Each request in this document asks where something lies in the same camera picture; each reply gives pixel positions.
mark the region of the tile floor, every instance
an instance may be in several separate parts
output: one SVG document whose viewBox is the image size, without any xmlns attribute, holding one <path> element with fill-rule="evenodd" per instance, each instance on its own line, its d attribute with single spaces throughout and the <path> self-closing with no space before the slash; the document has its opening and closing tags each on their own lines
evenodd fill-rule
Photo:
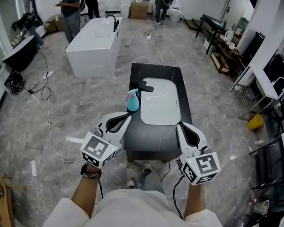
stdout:
<svg viewBox="0 0 284 227">
<path fill-rule="evenodd" d="M 81 176 L 82 162 L 65 163 L 55 157 L 50 146 L 48 105 L 51 122 L 52 144 L 57 155 L 67 161 L 81 159 L 80 145 L 68 142 L 69 137 L 83 138 L 101 116 L 126 110 L 126 92 L 133 62 L 157 64 L 160 56 L 146 40 L 143 32 L 153 28 L 152 20 L 126 20 L 124 38 L 111 80 L 74 77 L 68 62 L 64 33 L 45 37 L 47 46 L 42 49 L 47 58 L 48 80 L 52 96 L 40 100 L 40 93 L 32 97 L 23 91 L 18 96 L 7 95 L 0 109 L 0 173 L 12 176 L 13 185 L 24 185 L 26 192 L 15 191 L 15 216 L 20 223 L 42 210 L 43 204 L 36 194 L 36 187 L 29 185 L 32 176 L 28 167 L 36 160 L 38 181 L 43 184 L 40 195 L 45 203 L 55 205 L 62 197 L 71 197 Z M 163 26 L 151 32 L 152 42 L 162 55 L 165 65 L 180 67 L 184 76 L 194 126 L 202 130 L 208 143 L 217 151 L 222 171 L 214 181 L 205 184 L 206 206 L 214 211 L 224 226 L 240 224 L 247 213 L 248 201 L 253 196 L 250 186 L 255 180 L 254 160 L 248 155 L 254 148 L 257 135 L 247 129 L 247 123 L 236 118 L 243 110 L 243 103 L 230 93 L 232 80 L 219 74 L 209 55 L 205 55 L 204 38 L 195 38 L 195 32 L 184 23 L 175 24 L 167 19 Z M 133 36 L 130 47 L 124 47 Z M 22 73 L 26 87 L 44 81 L 45 61 L 38 53 L 31 65 Z M 121 152 L 104 167 L 103 191 L 124 188 L 130 177 L 137 177 L 143 162 L 127 163 Z M 156 171 L 163 176 L 168 164 L 154 162 Z M 171 162 L 171 172 L 163 184 L 173 211 L 172 190 L 180 178 L 176 164 Z M 177 204 L 183 211 L 186 203 L 188 181 L 177 187 Z M 26 226 L 40 227 L 52 207 L 36 213 L 25 221 Z"/>
</svg>

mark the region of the white toilet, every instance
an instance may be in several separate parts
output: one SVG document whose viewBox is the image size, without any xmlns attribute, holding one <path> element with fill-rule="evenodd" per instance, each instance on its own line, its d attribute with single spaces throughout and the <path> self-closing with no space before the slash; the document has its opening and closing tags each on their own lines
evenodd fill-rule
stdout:
<svg viewBox="0 0 284 227">
<path fill-rule="evenodd" d="M 121 16 L 128 18 L 132 0 L 121 0 Z"/>
<path fill-rule="evenodd" d="M 169 19 L 175 23 L 180 22 L 182 17 L 182 3 L 180 0 L 176 0 L 174 5 L 169 8 Z"/>
</svg>

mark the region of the shoe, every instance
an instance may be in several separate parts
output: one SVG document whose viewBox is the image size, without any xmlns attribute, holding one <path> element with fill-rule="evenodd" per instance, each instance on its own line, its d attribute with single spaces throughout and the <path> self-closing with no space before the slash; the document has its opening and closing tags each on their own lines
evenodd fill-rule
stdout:
<svg viewBox="0 0 284 227">
<path fill-rule="evenodd" d="M 127 184 L 127 188 L 135 188 L 136 184 L 133 180 L 129 180 L 128 184 Z"/>
<path fill-rule="evenodd" d="M 145 163 L 143 166 L 143 171 L 145 172 L 152 172 L 152 166 L 149 163 Z"/>
</svg>

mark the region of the pants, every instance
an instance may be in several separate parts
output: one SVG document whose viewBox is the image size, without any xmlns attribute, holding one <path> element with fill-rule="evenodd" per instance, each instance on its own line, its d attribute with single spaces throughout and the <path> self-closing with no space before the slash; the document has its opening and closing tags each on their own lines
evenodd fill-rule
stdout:
<svg viewBox="0 0 284 227">
<path fill-rule="evenodd" d="M 85 0 L 85 3 L 89 9 L 89 19 L 93 19 L 94 16 L 93 12 L 95 13 L 96 17 L 100 17 L 98 0 Z"/>
<path fill-rule="evenodd" d="M 63 19 L 64 23 L 64 33 L 66 39 L 69 43 L 76 37 L 76 35 L 80 32 L 80 11 L 73 13 L 72 15 L 65 17 Z"/>
<path fill-rule="evenodd" d="M 35 25 L 32 25 L 32 26 L 28 29 L 28 31 L 29 31 L 29 34 L 30 34 L 30 35 L 34 35 L 34 36 L 35 36 L 36 40 L 38 41 L 39 46 L 44 45 L 44 41 L 43 41 L 43 39 L 41 38 L 41 36 L 37 33 L 37 31 L 36 31 L 36 26 L 35 26 Z"/>
<path fill-rule="evenodd" d="M 143 172 L 140 175 L 140 182 L 142 184 L 141 190 L 143 191 L 158 191 L 164 194 L 162 183 L 158 175 L 155 172 Z"/>
<path fill-rule="evenodd" d="M 161 9 L 163 9 L 162 20 L 164 21 L 164 19 L 166 17 L 167 10 L 169 9 L 169 6 L 165 5 L 164 0 L 158 0 L 158 2 L 157 2 L 157 8 L 156 8 L 157 23 L 160 22 Z"/>
</svg>

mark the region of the black faucet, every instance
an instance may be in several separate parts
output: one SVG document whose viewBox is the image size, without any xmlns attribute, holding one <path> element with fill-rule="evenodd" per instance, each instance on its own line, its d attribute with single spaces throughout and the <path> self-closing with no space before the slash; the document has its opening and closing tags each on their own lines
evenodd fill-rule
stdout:
<svg viewBox="0 0 284 227">
<path fill-rule="evenodd" d="M 114 32 L 117 30 L 118 26 L 119 26 L 119 20 L 116 20 L 115 16 L 112 14 L 109 14 L 106 16 L 106 18 L 108 18 L 109 16 L 114 17 L 115 21 L 114 21 Z"/>
</svg>

